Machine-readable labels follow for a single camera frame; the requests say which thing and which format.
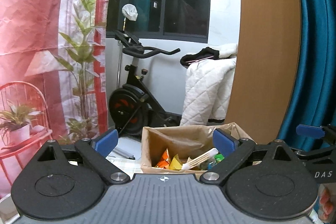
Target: white quilted jacket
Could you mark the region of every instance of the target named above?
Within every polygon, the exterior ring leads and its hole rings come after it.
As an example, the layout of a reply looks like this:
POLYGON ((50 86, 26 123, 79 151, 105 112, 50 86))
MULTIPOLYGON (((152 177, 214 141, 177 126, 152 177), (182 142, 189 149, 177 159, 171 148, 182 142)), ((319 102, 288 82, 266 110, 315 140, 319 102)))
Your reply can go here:
MULTIPOLYGON (((236 44, 223 45, 220 57, 236 54, 236 44)), ((206 125, 226 117, 236 68, 236 56, 203 60, 187 69, 181 126, 206 125)))

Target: gray gripper base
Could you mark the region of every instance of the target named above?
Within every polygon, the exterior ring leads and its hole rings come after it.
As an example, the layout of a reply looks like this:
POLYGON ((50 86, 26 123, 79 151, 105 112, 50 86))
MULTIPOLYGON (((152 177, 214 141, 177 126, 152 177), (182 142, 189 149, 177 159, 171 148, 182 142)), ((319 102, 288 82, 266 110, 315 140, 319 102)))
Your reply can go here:
MULTIPOLYGON (((22 216, 15 224, 45 222, 22 216)), ((50 221, 50 224, 267 223, 274 222, 241 213, 226 200, 219 187, 201 184, 190 174, 137 174, 127 184, 111 186, 101 201, 87 212, 65 220, 50 221)), ((279 223, 312 224, 312 221, 308 217, 301 217, 279 223)))

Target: teal curtain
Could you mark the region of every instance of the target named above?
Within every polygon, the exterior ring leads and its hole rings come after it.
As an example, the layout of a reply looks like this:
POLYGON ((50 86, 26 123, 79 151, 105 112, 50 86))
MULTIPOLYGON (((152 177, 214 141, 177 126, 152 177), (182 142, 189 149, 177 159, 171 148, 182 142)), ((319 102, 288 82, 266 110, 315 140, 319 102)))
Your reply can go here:
POLYGON ((316 140, 298 124, 336 124, 336 0, 301 0, 301 47, 292 98, 278 138, 306 151, 316 140))

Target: exercise bike flywheel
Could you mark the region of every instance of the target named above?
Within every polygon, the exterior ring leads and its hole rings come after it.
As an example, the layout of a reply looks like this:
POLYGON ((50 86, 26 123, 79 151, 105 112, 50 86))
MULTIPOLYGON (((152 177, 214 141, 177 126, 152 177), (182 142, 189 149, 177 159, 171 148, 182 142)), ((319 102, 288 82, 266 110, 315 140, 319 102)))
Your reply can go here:
POLYGON ((138 136, 141 135, 142 128, 148 126, 148 105, 139 101, 142 94, 140 89, 131 85, 127 85, 127 89, 119 88, 112 93, 109 109, 119 133, 138 136))

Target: crosshair logo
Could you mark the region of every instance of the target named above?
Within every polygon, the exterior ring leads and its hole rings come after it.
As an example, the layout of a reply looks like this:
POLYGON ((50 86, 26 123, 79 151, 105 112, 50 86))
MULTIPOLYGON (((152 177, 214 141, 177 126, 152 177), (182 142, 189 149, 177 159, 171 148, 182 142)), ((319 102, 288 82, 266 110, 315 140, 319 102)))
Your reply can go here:
POLYGON ((169 178, 166 176, 163 176, 163 177, 160 177, 159 180, 166 182, 167 180, 169 180, 169 178))

